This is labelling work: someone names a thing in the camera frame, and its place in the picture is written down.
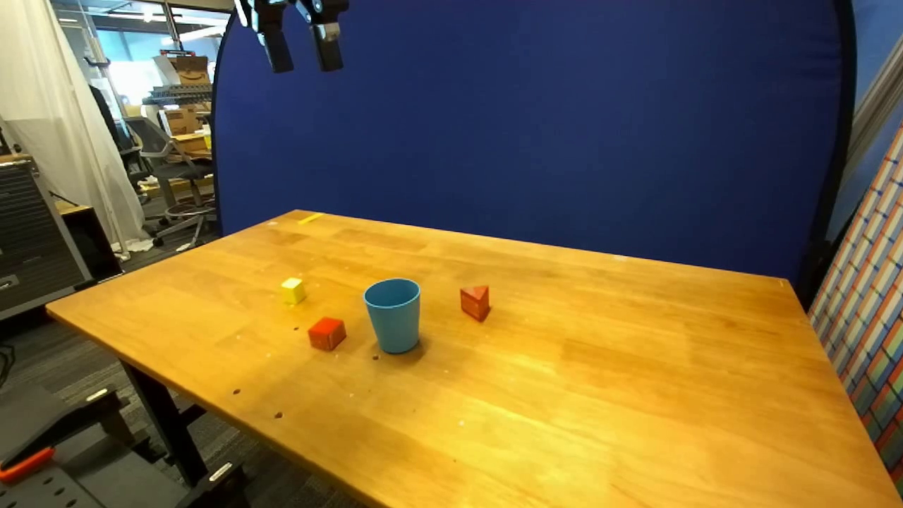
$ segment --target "small cube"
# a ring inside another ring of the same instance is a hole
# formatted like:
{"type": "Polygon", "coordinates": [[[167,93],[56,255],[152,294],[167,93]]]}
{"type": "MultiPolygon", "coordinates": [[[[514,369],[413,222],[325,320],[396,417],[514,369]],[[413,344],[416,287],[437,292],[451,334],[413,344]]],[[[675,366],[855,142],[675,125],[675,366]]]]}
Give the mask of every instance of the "small cube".
{"type": "Polygon", "coordinates": [[[341,320],[320,320],[311,331],[311,344],[316,349],[335,349],[344,339],[344,321],[341,320]]]}
{"type": "Polygon", "coordinates": [[[282,280],[282,301],[285,301],[285,306],[299,306],[299,301],[306,301],[306,280],[299,280],[299,276],[282,280]]]}
{"type": "Polygon", "coordinates": [[[459,292],[459,311],[471,320],[482,321],[489,316],[489,284],[464,287],[459,292]]]}

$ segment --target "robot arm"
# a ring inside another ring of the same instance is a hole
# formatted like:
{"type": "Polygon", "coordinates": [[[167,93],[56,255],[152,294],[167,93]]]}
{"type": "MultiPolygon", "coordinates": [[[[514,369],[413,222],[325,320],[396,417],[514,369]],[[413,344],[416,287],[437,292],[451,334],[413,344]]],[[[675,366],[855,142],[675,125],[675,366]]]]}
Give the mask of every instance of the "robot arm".
{"type": "Polygon", "coordinates": [[[294,5],[308,21],[320,67],[340,71],[341,67],[340,15],[347,12],[347,0],[235,0],[241,22],[256,32],[256,40],[276,73],[285,73],[294,67],[292,52],[282,35],[285,5],[294,5]]]}

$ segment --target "orange block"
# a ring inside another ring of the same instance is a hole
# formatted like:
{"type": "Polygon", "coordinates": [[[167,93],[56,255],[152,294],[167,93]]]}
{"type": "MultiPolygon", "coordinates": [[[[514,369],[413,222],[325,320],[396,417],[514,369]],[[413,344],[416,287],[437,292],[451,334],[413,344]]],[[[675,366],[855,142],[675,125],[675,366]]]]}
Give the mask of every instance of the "orange block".
{"type": "Polygon", "coordinates": [[[340,341],[344,339],[344,321],[341,320],[320,320],[311,331],[308,339],[316,349],[335,349],[340,341]]]}
{"type": "Polygon", "coordinates": [[[459,292],[459,311],[471,320],[482,321],[489,316],[489,284],[464,287],[459,292]]]}

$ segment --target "white curtain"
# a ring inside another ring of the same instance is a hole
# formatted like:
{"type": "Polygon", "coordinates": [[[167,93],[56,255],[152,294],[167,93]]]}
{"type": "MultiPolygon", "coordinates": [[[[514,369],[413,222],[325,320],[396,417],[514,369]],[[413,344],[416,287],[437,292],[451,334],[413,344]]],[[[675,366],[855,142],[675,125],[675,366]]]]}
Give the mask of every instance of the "white curtain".
{"type": "Polygon", "coordinates": [[[150,248],[114,135],[47,0],[2,0],[0,118],[45,183],[93,205],[118,255],[150,248]]]}

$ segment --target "plastic cup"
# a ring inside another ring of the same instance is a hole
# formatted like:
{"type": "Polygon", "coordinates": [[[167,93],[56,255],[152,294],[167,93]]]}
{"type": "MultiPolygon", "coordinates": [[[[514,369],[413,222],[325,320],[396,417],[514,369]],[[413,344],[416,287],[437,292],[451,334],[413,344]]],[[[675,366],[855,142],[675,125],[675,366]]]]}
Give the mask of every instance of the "plastic cup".
{"type": "Polygon", "coordinates": [[[378,348],[389,355],[420,344],[420,287],[413,280],[380,280],[364,292],[378,348]]]}

